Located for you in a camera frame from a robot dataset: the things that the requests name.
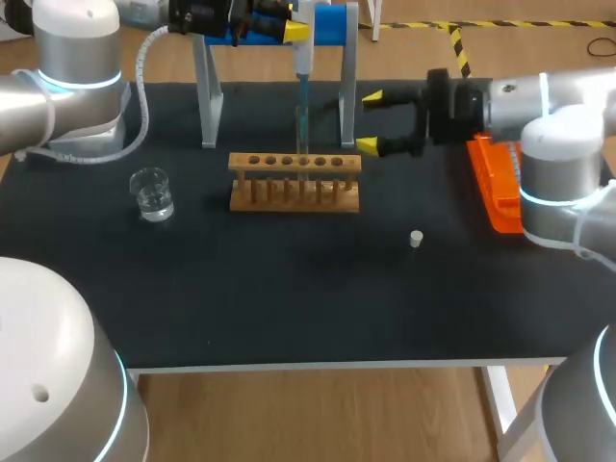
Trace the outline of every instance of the yellow black tape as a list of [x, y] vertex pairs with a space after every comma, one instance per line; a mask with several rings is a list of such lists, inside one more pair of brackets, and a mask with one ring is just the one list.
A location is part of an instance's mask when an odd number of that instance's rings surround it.
[[458, 62], [460, 73], [463, 79], [472, 77], [471, 66], [469, 65], [469, 59], [466, 56], [464, 47], [462, 46], [462, 36], [460, 35], [460, 28], [457, 26], [449, 26], [448, 32], [451, 37], [451, 44], [453, 45], [453, 51], [455, 52], [455, 59]]
[[[425, 29], [438, 27], [447, 29], [454, 27], [616, 27], [616, 21], [417, 21], [417, 22], [387, 22], [380, 25], [381, 29]], [[360, 29], [371, 29], [370, 24], [359, 24]]]

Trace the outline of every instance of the wooden test tube rack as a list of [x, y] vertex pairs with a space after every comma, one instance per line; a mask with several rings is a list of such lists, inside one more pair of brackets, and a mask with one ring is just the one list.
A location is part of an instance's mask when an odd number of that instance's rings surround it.
[[[251, 154], [232, 152], [229, 169], [237, 172], [230, 209], [236, 212], [359, 212], [357, 175], [361, 156], [319, 154]], [[289, 173], [282, 179], [246, 178], [246, 172]], [[300, 179], [301, 173], [309, 175]], [[344, 180], [321, 180], [335, 173]]]

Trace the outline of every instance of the orange box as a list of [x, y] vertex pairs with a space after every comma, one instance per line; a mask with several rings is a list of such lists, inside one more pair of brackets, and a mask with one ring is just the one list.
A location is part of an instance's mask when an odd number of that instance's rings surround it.
[[515, 151], [519, 166], [520, 145], [492, 144], [489, 136], [479, 134], [467, 142], [467, 148], [492, 227], [502, 234], [522, 234], [520, 186], [516, 179], [520, 172], [514, 169], [510, 151]]

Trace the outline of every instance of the black tablecloth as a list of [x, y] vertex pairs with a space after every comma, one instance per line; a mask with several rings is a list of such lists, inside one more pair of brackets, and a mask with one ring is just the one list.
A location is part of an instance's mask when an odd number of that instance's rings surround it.
[[[564, 356], [616, 318], [607, 269], [491, 230], [464, 146], [365, 159], [359, 215], [230, 213], [228, 153], [294, 152], [297, 86], [223, 90], [216, 150], [200, 148], [194, 86], [149, 86], [150, 136], [129, 158], [13, 161], [0, 185], [0, 254], [68, 279], [128, 367]], [[336, 91], [312, 87], [314, 153], [341, 152]], [[356, 136], [412, 117], [358, 111]], [[175, 203], [159, 225], [128, 192], [148, 166]]]

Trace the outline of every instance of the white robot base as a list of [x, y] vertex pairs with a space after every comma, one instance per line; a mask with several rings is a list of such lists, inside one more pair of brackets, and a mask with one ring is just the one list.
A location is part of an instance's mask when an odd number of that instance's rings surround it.
[[0, 300], [0, 461], [144, 461], [145, 407], [79, 293], [0, 258]]

